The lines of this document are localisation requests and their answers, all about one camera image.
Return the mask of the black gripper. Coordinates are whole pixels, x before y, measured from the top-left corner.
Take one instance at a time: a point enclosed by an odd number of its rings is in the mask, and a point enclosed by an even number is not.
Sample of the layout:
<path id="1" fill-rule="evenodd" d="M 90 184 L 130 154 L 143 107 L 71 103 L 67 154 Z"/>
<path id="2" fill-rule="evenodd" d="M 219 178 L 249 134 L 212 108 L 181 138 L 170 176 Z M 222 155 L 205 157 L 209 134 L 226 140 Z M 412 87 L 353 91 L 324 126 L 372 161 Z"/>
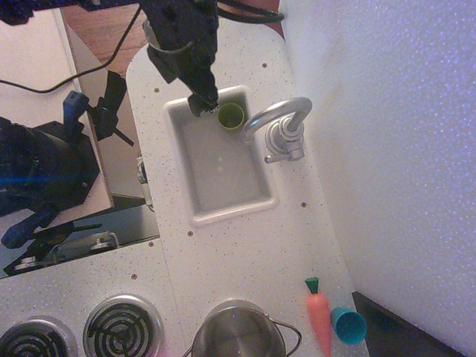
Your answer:
<path id="1" fill-rule="evenodd" d="M 217 3 L 140 1 L 139 4 L 147 16 L 144 33 L 151 62 L 167 83 L 179 79 L 193 92 L 187 102 L 194 116 L 214 112 L 219 106 L 211 72 L 218 49 Z"/>

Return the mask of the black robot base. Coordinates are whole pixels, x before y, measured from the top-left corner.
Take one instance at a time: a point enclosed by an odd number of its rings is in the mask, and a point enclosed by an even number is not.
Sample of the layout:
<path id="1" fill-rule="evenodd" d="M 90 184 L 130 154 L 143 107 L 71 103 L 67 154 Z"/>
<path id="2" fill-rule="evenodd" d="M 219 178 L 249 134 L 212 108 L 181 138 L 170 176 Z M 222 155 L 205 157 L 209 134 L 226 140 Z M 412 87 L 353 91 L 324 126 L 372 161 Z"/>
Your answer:
<path id="1" fill-rule="evenodd" d="M 56 121 L 30 128 L 1 119 L 1 215 L 81 205 L 100 169 L 89 136 Z"/>

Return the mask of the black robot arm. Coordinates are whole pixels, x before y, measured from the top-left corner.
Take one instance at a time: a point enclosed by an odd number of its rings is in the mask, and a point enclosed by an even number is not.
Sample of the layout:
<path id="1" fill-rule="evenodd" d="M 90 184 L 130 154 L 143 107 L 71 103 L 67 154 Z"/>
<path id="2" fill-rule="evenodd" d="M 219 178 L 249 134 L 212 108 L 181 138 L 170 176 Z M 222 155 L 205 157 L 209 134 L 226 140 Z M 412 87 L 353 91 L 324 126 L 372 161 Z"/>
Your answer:
<path id="1" fill-rule="evenodd" d="M 139 4 L 147 20 L 147 53 L 167 83 L 180 79 L 191 90 L 188 104 L 195 116 L 212 112 L 218 89 L 211 72 L 217 52 L 217 1 L 1 1 L 1 21 L 24 25 L 33 12 L 78 5 L 87 11 Z"/>

